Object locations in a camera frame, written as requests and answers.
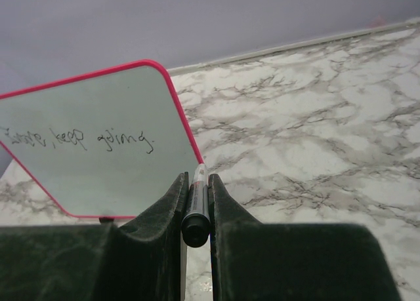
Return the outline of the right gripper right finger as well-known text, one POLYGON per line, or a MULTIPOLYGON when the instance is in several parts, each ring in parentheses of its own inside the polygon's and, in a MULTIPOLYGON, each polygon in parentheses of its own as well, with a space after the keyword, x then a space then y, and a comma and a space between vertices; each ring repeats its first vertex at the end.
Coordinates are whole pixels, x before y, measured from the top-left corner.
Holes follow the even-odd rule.
POLYGON ((215 300, 399 300, 378 240, 343 223, 264 224, 209 177, 215 300))

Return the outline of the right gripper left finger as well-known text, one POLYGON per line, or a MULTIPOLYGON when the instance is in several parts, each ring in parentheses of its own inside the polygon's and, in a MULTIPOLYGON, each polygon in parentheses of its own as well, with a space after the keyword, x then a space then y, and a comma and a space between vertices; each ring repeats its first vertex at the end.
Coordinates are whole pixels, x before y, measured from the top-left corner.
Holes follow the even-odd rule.
POLYGON ((188 174, 122 226, 1 228, 2 300, 184 300, 188 174))

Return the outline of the white whiteboard marker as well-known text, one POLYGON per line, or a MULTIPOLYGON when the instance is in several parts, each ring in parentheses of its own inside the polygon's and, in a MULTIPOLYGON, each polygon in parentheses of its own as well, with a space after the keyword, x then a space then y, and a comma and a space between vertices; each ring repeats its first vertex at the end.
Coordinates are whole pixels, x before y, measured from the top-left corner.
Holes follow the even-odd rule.
POLYGON ((184 242, 193 248, 203 246, 210 233, 208 179, 206 165, 199 164, 189 189, 186 211, 181 224, 184 242))

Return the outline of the pink framed whiteboard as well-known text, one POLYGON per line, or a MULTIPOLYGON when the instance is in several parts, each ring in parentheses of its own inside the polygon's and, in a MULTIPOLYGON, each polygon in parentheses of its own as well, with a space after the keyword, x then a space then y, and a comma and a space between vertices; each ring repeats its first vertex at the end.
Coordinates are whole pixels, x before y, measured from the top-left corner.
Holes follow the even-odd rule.
POLYGON ((137 216, 203 161, 169 73, 152 60, 2 94, 1 145, 78 218, 137 216))

